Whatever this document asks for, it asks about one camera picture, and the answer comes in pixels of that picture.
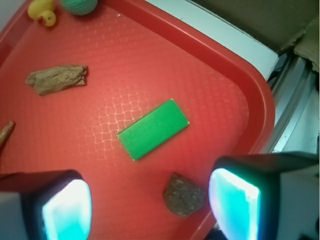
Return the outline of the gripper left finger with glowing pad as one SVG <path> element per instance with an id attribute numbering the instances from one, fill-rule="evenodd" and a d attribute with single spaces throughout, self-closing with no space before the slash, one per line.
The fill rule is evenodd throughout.
<path id="1" fill-rule="evenodd" d="M 89 185 L 76 170 L 2 173 L 2 240 L 86 240 L 92 225 Z"/>

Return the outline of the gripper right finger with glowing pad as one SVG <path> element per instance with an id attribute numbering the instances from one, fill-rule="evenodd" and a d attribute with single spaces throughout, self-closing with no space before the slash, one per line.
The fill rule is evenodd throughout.
<path id="1" fill-rule="evenodd" d="M 209 204 L 228 240 L 317 240 L 320 237 L 320 160 L 283 152 L 217 159 Z"/>

